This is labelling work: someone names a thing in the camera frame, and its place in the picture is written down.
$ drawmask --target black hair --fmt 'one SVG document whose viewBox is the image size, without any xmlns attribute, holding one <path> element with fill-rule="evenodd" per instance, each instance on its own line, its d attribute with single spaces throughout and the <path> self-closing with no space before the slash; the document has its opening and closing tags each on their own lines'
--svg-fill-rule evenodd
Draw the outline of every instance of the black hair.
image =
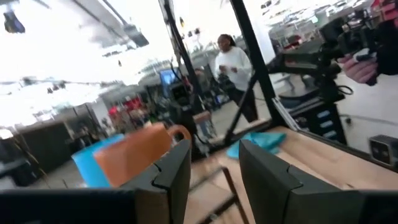
<svg viewBox="0 0 398 224">
<path fill-rule="evenodd" d="M 220 37 L 227 38 L 229 40 L 229 46 L 230 47 L 236 47 L 235 40 L 232 38 L 231 35 L 229 35 L 229 34 L 221 34 Z"/>
</svg>

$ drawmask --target wooden surface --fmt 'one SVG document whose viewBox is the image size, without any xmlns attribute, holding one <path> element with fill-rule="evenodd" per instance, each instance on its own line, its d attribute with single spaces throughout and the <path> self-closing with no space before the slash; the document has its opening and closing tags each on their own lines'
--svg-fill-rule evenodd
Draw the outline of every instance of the wooden surface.
<svg viewBox="0 0 398 224">
<path fill-rule="evenodd" d="M 286 140 L 280 145 L 281 151 L 278 157 L 341 189 L 398 190 L 398 174 L 393 171 L 287 128 L 275 128 L 270 132 L 287 134 Z M 228 158 L 225 151 L 220 151 L 204 161 L 193 164 L 191 181 L 197 181 L 219 166 L 229 169 L 246 215 L 250 223 L 255 223 L 242 182 L 239 162 Z M 211 182 L 190 193 L 184 223 L 197 223 L 228 195 L 230 191 L 221 173 Z M 234 206 L 214 223 L 240 224 L 242 220 L 238 209 Z"/>
</svg>

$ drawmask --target black metal pole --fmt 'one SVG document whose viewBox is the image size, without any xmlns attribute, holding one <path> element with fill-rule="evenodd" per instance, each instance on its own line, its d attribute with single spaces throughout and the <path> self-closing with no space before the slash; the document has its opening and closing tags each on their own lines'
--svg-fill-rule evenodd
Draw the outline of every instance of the black metal pole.
<svg viewBox="0 0 398 224">
<path fill-rule="evenodd" d="M 112 6 L 111 3 L 108 2 L 108 0 L 102 0 L 106 6 L 109 7 L 109 9 L 120 19 L 120 21 L 122 22 L 123 25 L 127 25 L 127 21 L 123 18 L 122 15 L 120 15 L 120 13 Z"/>
<path fill-rule="evenodd" d="M 269 78 L 268 68 L 264 63 L 264 59 L 257 43 L 256 35 L 253 31 L 253 27 L 251 25 L 251 21 L 243 0 L 230 0 L 230 2 L 246 42 L 246 47 L 250 52 L 254 76 L 258 78 L 262 94 L 264 95 L 264 99 L 269 110 L 269 114 L 271 115 L 273 122 L 283 125 L 285 122 L 272 102 L 272 99 L 275 98 L 274 87 L 272 86 L 271 79 Z"/>
<path fill-rule="evenodd" d="M 98 120 L 97 120 L 96 116 L 94 117 L 93 114 L 91 113 L 91 111 L 90 111 L 90 109 L 89 109 L 87 103 L 85 103 L 85 108 L 86 108 L 86 110 L 87 110 L 88 117 L 90 118 L 91 124 L 92 124 L 93 127 L 94 127 L 95 134 L 100 133 L 100 131 L 99 131 L 99 129 L 98 129 L 98 126 L 99 126 L 99 125 L 98 125 L 98 123 L 96 122 L 96 121 L 98 121 Z"/>
<path fill-rule="evenodd" d="M 170 5 L 168 2 L 165 2 L 164 9 L 167 14 L 166 23 L 170 26 L 172 36 L 173 36 L 174 40 L 176 41 L 178 51 L 181 55 L 182 60 L 184 61 L 185 68 L 187 69 L 187 72 L 188 72 L 188 79 L 190 80 L 190 83 L 193 86 L 193 92 L 196 97 L 200 96 L 200 98 L 203 99 L 203 92 L 200 87 L 199 80 L 195 74 L 195 70 L 193 68 L 189 54 L 184 46 L 181 35 L 178 32 L 177 24 L 175 23 L 175 19 L 174 19 L 174 16 L 172 15 L 172 11 L 170 9 Z M 200 100 L 195 100 L 194 103 L 200 104 L 201 102 L 200 102 Z"/>
<path fill-rule="evenodd" d="M 226 130 L 225 137 L 224 137 L 224 142 L 225 142 L 225 143 L 229 143 L 230 140 L 231 140 L 231 137 L 232 137 L 233 134 L 234 134 L 234 130 L 235 130 L 235 128 L 236 128 L 236 125 L 238 124 L 239 118 L 240 118 L 241 115 L 242 115 L 243 107 L 246 106 L 246 102 L 247 102 L 246 99 L 247 99 L 247 97 L 248 97 L 248 91 L 250 91 L 251 89 L 253 89 L 254 84 L 256 84 L 256 82 L 258 81 L 258 76 L 259 76 L 259 74 L 258 74 L 258 73 L 255 73 L 255 74 L 251 77 L 251 79 L 250 79 L 248 89 L 244 92 L 244 95 L 243 95 L 241 101 L 239 102 L 238 111 L 236 112 L 236 114 L 235 114 L 235 116 L 234 116 L 234 119 L 232 120 L 232 122 L 231 122 L 229 128 Z"/>
<path fill-rule="evenodd" d="M 73 107 L 73 112 L 75 113 L 76 117 L 79 119 L 79 115 L 78 115 L 75 107 Z"/>
</svg>

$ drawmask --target blue cloth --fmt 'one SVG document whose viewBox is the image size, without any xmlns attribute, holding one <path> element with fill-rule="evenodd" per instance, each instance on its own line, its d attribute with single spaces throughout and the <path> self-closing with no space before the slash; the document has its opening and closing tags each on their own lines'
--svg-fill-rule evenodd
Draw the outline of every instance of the blue cloth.
<svg viewBox="0 0 398 224">
<path fill-rule="evenodd" d="M 285 138 L 285 133 L 249 133 L 243 136 L 241 140 L 249 140 L 263 148 L 265 151 L 277 154 L 279 152 L 279 148 L 277 146 L 281 144 Z M 227 156 L 233 159 L 239 159 L 239 142 L 240 141 L 234 143 L 226 151 Z"/>
<path fill-rule="evenodd" d="M 122 134 L 92 144 L 72 155 L 72 159 L 88 187 L 111 187 L 101 167 L 94 158 L 94 153 L 102 150 L 124 138 Z"/>
</svg>

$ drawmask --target woman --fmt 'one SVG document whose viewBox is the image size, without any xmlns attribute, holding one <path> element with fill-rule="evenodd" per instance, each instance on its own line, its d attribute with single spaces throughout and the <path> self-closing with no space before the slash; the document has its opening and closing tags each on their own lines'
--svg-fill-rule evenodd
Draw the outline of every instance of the woman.
<svg viewBox="0 0 398 224">
<path fill-rule="evenodd" d="M 221 34 L 218 38 L 220 52 L 215 61 L 215 78 L 219 80 L 220 75 L 226 75 L 232 88 L 226 90 L 229 98 L 238 106 L 244 92 L 248 90 L 252 65 L 249 57 L 242 49 L 236 46 L 233 38 L 228 34 Z M 248 90 L 246 106 L 242 110 L 243 116 L 250 123 L 258 120 L 256 99 L 253 89 Z"/>
</svg>

